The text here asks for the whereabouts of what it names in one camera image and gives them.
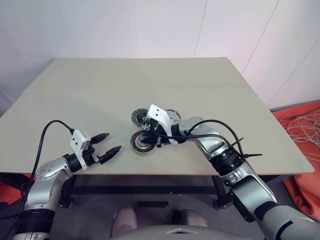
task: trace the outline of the white bracket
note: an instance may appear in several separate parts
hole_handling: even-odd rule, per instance
[[[74,154],[78,158],[83,170],[86,170],[88,166],[82,157],[82,152],[88,149],[90,141],[91,137],[80,130],[74,130],[72,139],[70,141],[70,145],[74,151]]]
[[[168,113],[160,107],[151,104],[146,116],[149,119],[156,120],[164,129],[167,136],[172,137],[171,126],[175,124],[169,117]],[[169,139],[171,144],[177,144],[178,142],[174,139]]]

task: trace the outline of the white wall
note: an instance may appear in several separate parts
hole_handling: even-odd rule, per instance
[[[55,57],[227,56],[269,108],[319,99],[319,2],[0,0],[0,115]]]

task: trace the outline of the gray floor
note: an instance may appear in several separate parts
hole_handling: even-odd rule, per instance
[[[212,180],[206,176],[91,176],[78,177],[76,185],[131,185],[131,186],[211,186]],[[271,186],[279,203],[294,206],[282,183]],[[212,208],[209,195],[74,195],[73,208],[59,208],[56,211],[51,230],[53,240],[104,240],[108,239],[117,209],[133,206],[140,227],[170,224],[175,209],[191,208],[199,212],[211,228],[232,232],[254,240],[263,240],[258,225],[245,222],[236,208]],[[138,208],[137,201],[168,201],[168,208]],[[0,217],[14,214],[18,204],[0,205]],[[0,235],[11,223],[11,219],[1,221]]]

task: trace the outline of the table top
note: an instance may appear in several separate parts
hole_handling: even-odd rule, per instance
[[[110,133],[95,146],[98,154],[122,145],[103,165],[79,174],[217,175],[193,142],[165,145],[146,156],[130,145],[139,129],[131,114],[155,104],[182,119],[202,117],[227,123],[243,137],[244,153],[258,174],[313,172],[240,73],[225,57],[171,59],[57,58],[0,118],[0,172],[30,173],[44,126],[62,120],[94,136]],[[229,141],[232,135],[212,126]],[[40,164],[72,153],[70,133],[48,129]]]

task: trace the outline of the orange fabric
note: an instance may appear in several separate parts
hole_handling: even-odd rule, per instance
[[[291,107],[285,110],[274,112],[273,115],[281,125],[287,129],[289,123],[291,123],[296,116],[306,116],[314,114],[320,109],[320,101],[306,103],[303,105]],[[320,116],[315,116],[315,119],[320,123]],[[313,126],[313,123],[308,120],[301,119],[300,124],[306,126]],[[292,128],[291,132],[293,134],[302,134],[300,127]],[[286,186],[289,194],[291,195],[294,203],[300,209],[300,211],[311,218],[320,221],[320,157],[316,155],[310,155],[306,153],[313,153],[320,155],[320,147],[318,147],[313,142],[295,142],[298,148],[306,157],[310,157],[315,160],[310,160],[314,168],[313,173],[296,174],[286,180],[284,180],[284,185]]]
[[[3,182],[0,182],[0,202],[5,202],[7,204],[13,204],[15,201],[21,198],[20,190],[14,187],[8,186]]]

